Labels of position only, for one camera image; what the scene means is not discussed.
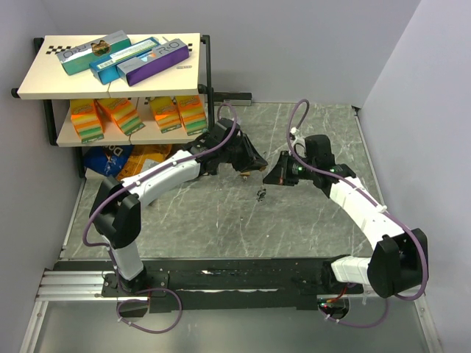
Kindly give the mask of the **small key bunch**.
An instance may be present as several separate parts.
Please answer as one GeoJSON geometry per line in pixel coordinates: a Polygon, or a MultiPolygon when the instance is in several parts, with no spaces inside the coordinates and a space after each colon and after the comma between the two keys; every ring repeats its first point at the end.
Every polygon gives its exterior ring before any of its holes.
{"type": "Polygon", "coordinates": [[[258,201],[258,202],[262,202],[262,201],[265,199],[265,196],[266,196],[266,189],[265,189],[265,188],[261,188],[261,189],[257,192],[257,201],[258,201]]]}

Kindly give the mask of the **brass padlock short shackle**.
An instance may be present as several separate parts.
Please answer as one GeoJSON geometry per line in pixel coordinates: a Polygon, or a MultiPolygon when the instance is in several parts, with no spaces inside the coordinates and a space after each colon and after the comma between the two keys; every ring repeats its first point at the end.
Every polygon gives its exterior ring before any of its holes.
{"type": "Polygon", "coordinates": [[[243,172],[240,173],[240,176],[242,177],[242,179],[244,181],[247,181],[251,176],[251,172],[250,171],[243,171],[243,172]]]}

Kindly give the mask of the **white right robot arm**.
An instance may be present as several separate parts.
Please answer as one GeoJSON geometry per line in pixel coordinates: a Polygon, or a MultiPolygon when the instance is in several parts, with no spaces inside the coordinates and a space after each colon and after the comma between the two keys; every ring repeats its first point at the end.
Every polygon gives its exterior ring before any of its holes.
{"type": "Polygon", "coordinates": [[[372,247],[370,257],[341,255],[325,264],[322,287],[338,293],[346,284],[366,285],[382,298],[405,300],[405,291],[417,288],[409,300],[424,294],[428,282],[428,240],[420,229],[407,229],[386,206],[377,202],[345,164],[336,163],[326,135],[302,138],[296,128],[288,133],[288,150],[264,177],[267,185],[295,186],[311,181],[340,206],[363,232],[372,247]]]}

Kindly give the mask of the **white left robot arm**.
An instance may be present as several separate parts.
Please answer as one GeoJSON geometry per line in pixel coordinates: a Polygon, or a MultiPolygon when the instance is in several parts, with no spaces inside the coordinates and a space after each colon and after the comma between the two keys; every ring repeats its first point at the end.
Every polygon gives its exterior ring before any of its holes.
{"type": "Polygon", "coordinates": [[[109,176],[101,183],[88,226],[103,237],[126,294],[138,295],[146,286],[146,268],[135,242],[142,209],[182,183],[216,173],[221,164],[237,172],[262,171],[268,165],[241,127],[222,118],[155,167],[121,181],[109,176]]]}

